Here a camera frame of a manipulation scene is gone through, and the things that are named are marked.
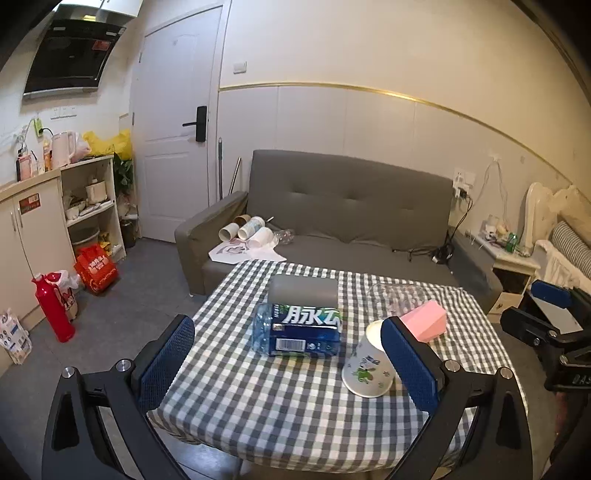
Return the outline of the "white patterned paper cup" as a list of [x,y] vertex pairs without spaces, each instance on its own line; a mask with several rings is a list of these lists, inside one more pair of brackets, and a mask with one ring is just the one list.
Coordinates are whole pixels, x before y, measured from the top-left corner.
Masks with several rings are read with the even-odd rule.
[[342,383],[363,398],[387,394],[394,381],[394,367],[381,342],[383,321],[370,323],[342,368]]

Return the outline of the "white printed paper cup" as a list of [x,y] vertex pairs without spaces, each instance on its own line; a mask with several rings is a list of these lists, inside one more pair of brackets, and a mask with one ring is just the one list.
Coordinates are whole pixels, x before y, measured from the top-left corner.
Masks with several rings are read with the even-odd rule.
[[249,240],[264,226],[266,226],[266,222],[262,217],[253,216],[245,223],[245,225],[242,225],[242,227],[238,229],[238,238],[242,241]]

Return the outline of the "white bedside table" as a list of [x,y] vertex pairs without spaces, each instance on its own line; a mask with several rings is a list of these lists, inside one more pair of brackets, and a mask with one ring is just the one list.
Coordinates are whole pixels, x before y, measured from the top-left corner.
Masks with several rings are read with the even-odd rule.
[[522,257],[518,253],[509,253],[500,246],[485,240],[482,236],[466,232],[465,236],[478,249],[485,252],[489,270],[499,280],[502,290],[496,296],[495,303],[488,310],[492,323],[499,323],[502,313],[510,307],[518,307],[531,283],[540,270],[540,264],[531,257]]

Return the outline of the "checkered tablecloth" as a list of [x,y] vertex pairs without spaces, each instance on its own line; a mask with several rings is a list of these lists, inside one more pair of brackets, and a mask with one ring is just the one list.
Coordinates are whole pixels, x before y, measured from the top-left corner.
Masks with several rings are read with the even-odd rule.
[[[269,357],[252,350],[252,314],[276,274],[339,283],[342,347],[331,358]],[[349,474],[394,467],[422,429],[400,381],[379,398],[342,384],[342,366],[365,328],[384,317],[384,278],[270,261],[239,264],[194,315],[195,340],[160,405],[159,428],[254,464]]]

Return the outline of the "white bed headboard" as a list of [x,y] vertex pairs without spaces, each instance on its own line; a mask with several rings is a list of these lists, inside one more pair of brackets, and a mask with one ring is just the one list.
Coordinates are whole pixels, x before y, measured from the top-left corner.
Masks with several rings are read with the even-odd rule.
[[528,255],[538,240],[548,240],[564,221],[590,246],[590,200],[575,185],[553,192],[540,182],[530,185],[525,197],[522,245]]

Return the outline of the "white bag on floor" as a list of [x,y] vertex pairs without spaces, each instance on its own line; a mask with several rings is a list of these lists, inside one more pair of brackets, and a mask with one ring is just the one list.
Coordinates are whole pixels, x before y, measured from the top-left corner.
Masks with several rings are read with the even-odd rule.
[[32,352],[29,332],[22,327],[11,309],[1,313],[0,341],[16,365],[22,365]]

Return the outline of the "white paper roll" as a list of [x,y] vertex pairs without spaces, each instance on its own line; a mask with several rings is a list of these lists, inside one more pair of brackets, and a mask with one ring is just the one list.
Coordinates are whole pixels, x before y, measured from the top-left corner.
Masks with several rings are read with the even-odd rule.
[[218,238],[221,242],[229,242],[238,235],[240,227],[235,222],[229,223],[218,232]]

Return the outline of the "paper sheet on sofa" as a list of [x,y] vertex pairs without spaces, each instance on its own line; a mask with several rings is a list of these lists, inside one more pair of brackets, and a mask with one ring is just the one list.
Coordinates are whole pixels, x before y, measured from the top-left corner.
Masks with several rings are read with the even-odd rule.
[[222,242],[208,252],[212,262],[236,265],[250,260],[266,260],[271,262],[284,262],[286,259],[274,251],[273,244],[252,247],[249,242],[233,239]]

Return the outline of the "white kitchen cabinet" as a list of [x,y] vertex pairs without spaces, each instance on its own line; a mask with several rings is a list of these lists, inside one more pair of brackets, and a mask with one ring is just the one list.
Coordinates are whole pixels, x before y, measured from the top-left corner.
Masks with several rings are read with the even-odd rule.
[[1,309],[10,309],[28,330],[44,314],[34,275],[72,271],[74,255],[55,170],[1,188]]

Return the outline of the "empty clear bottle on sofa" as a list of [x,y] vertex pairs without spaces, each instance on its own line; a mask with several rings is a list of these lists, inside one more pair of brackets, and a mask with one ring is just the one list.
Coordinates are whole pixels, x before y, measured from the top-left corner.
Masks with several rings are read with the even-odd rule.
[[273,246],[290,245],[294,242],[294,237],[296,233],[293,229],[276,230],[273,232]]

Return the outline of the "yellow plastic bag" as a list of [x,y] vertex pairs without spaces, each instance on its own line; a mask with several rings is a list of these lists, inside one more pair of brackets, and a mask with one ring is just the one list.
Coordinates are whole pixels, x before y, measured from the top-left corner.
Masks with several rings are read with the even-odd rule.
[[125,129],[109,139],[101,139],[93,131],[82,135],[94,157],[116,154],[121,160],[132,159],[131,131]]

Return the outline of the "pink electric kettle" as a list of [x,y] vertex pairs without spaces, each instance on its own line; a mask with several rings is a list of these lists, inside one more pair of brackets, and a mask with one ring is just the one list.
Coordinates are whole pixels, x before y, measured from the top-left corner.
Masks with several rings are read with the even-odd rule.
[[69,165],[76,153],[77,139],[73,131],[64,131],[51,138],[52,168]]

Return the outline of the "white door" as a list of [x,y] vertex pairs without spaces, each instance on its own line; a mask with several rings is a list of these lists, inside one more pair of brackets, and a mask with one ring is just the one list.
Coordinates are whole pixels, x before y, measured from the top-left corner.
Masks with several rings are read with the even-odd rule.
[[132,86],[132,146],[141,235],[172,242],[175,229],[208,206],[207,142],[195,141],[208,109],[221,7],[144,37]]

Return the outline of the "black range hood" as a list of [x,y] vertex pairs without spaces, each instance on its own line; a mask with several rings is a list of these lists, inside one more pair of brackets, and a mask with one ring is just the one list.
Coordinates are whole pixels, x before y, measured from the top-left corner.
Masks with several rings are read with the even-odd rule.
[[50,23],[32,62],[23,97],[92,92],[124,26],[76,19]]

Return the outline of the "white wall power strip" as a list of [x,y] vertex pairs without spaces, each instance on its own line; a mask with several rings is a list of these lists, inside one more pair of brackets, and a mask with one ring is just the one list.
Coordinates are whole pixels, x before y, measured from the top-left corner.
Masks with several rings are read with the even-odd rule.
[[456,198],[466,198],[475,185],[476,174],[456,167],[453,176],[453,188]]

